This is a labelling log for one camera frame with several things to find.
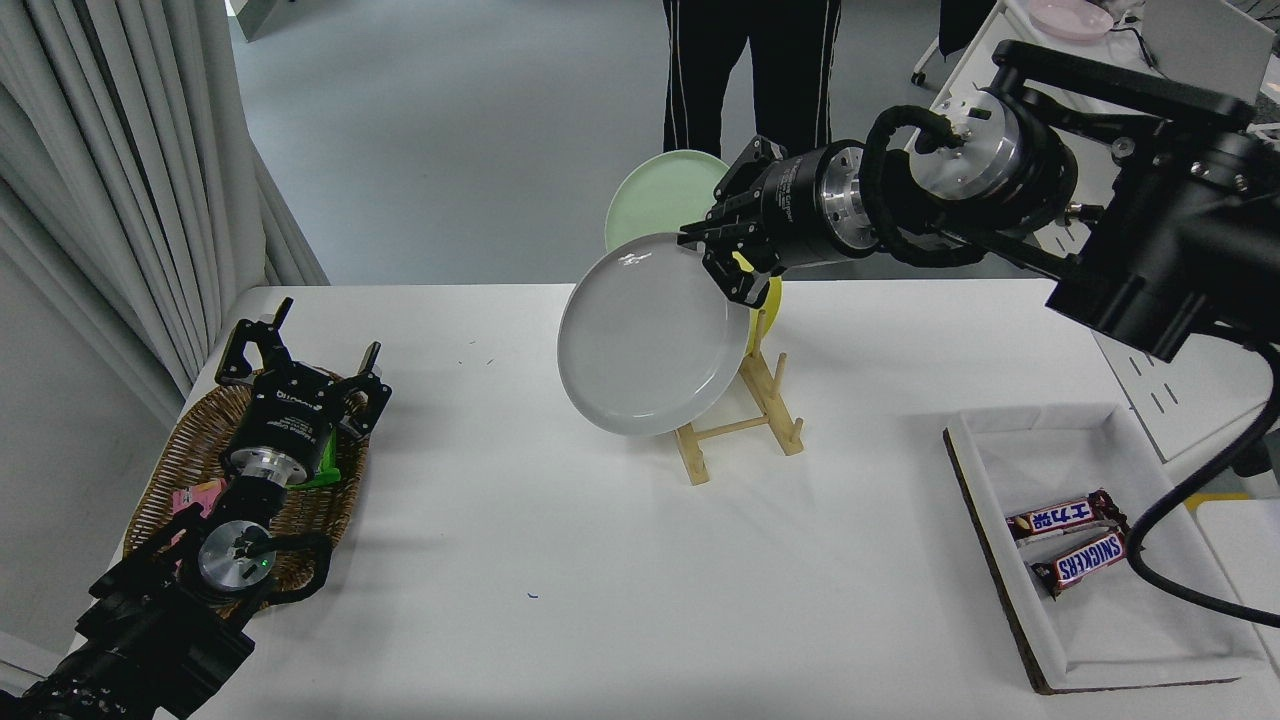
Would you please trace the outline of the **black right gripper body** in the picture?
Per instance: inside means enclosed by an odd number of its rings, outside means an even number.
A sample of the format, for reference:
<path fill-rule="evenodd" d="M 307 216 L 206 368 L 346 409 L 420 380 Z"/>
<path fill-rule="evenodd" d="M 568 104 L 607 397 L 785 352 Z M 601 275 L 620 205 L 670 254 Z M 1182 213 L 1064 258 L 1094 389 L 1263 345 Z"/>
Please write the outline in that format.
<path fill-rule="evenodd" d="M 751 138 L 716 186 L 716 210 L 733 223 L 754 222 L 783 269 L 831 264 L 832 232 L 820 209 L 829 150 L 787 156 L 781 145 Z"/>

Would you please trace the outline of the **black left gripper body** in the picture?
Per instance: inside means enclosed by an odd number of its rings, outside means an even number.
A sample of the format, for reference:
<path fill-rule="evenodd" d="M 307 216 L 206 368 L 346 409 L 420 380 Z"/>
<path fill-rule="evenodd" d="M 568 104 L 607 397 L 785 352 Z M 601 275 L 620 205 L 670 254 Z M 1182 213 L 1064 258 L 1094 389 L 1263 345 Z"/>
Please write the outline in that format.
<path fill-rule="evenodd" d="M 228 442 L 228 474 L 255 468 L 270 477 L 315 477 L 340 419 L 335 377 L 310 365 L 265 369 Z"/>

